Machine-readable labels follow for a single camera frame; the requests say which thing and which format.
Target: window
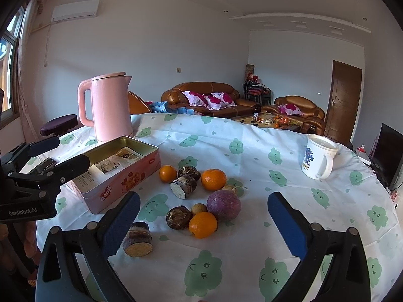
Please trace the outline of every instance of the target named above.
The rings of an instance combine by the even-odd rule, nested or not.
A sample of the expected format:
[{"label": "window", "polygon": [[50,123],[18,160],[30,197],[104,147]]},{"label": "window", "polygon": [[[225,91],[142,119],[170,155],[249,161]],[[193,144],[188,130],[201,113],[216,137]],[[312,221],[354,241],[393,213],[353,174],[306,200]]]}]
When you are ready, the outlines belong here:
[{"label": "window", "polygon": [[0,38],[0,88],[4,91],[0,128],[18,116],[14,61],[23,15],[24,9],[20,8]]}]

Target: white tablecloth with green clouds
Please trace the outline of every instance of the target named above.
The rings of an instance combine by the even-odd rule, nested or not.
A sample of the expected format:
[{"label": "white tablecloth with green clouds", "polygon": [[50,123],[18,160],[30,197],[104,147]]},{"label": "white tablecloth with green clouds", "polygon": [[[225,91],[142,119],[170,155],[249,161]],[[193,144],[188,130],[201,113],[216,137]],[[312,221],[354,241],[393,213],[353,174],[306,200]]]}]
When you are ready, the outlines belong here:
[{"label": "white tablecloth with green clouds", "polygon": [[[163,165],[178,168],[188,164],[199,171],[218,168],[226,173],[228,182],[247,187],[239,191],[239,216],[220,223],[217,232],[202,240],[187,230],[172,230],[165,222],[168,209],[179,205],[190,209],[195,203],[206,203],[209,193],[200,181],[186,200],[178,199],[170,185],[159,180],[158,173],[134,188],[142,208],[152,206],[152,212],[139,213],[138,221],[148,223],[154,249],[147,256],[132,258],[120,247],[109,262],[138,302],[270,302],[299,262],[290,254],[267,211],[267,197],[275,191],[311,223],[341,232],[351,226],[359,230],[372,301],[384,297],[402,270],[402,231],[388,193],[344,146],[339,147],[330,177],[319,181],[301,171],[307,144],[303,134],[176,114],[132,116],[132,123],[137,139],[159,147]],[[92,128],[80,128],[62,137],[57,149],[30,160],[24,170],[46,157],[64,161],[99,144]],[[41,249],[52,226],[74,230],[102,217],[91,214],[65,185],[56,209],[55,218],[38,221]],[[93,297],[101,301],[82,256],[78,260]],[[330,257],[325,257],[306,301],[316,296],[329,262]],[[263,274],[273,280],[262,280]]]}]

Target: orange chair back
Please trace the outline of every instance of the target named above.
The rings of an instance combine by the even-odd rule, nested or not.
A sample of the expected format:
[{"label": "orange chair back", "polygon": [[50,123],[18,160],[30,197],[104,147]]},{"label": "orange chair back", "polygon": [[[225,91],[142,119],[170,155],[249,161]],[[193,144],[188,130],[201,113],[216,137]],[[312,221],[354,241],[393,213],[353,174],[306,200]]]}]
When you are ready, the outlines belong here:
[{"label": "orange chair back", "polygon": [[131,115],[148,114],[152,112],[142,98],[131,91],[127,91],[127,94],[128,107]]}]

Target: leather armchair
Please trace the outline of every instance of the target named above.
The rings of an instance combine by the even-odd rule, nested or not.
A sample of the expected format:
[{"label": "leather armchair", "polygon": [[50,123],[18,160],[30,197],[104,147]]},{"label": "leather armchair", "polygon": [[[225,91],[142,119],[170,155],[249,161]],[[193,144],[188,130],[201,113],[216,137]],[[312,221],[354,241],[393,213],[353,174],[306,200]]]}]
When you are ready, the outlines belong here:
[{"label": "leather armchair", "polygon": [[325,129],[325,112],[315,103],[297,95],[288,95],[275,99],[274,105],[265,105],[261,109],[263,112],[271,114],[281,114],[279,105],[295,104],[303,113],[302,116],[291,115],[288,118],[298,121],[302,125],[301,133],[306,134],[313,127],[317,135],[323,136]]},{"label": "leather armchair", "polygon": [[[208,110],[204,107],[191,107],[187,97],[182,93],[184,91],[194,91],[199,94],[211,94],[213,92],[226,92],[234,100],[236,106],[221,110]],[[247,101],[240,98],[239,92],[231,85],[216,82],[187,82],[176,85],[170,90],[164,92],[161,101],[167,101],[171,109],[187,107],[203,114],[204,116],[213,116],[220,118],[232,118],[237,116],[252,115],[259,103]]]}]

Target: purple stool seat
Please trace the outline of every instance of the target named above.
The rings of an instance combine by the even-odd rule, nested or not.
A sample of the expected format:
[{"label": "purple stool seat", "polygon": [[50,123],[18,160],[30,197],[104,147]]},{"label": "purple stool seat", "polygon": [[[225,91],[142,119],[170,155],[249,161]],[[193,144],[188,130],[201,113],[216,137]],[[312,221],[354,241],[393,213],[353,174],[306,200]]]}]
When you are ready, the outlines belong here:
[{"label": "purple stool seat", "polygon": [[66,134],[69,129],[74,128],[77,124],[77,115],[66,115],[47,122],[41,127],[39,133],[41,136],[48,136],[51,134],[59,136]]}]

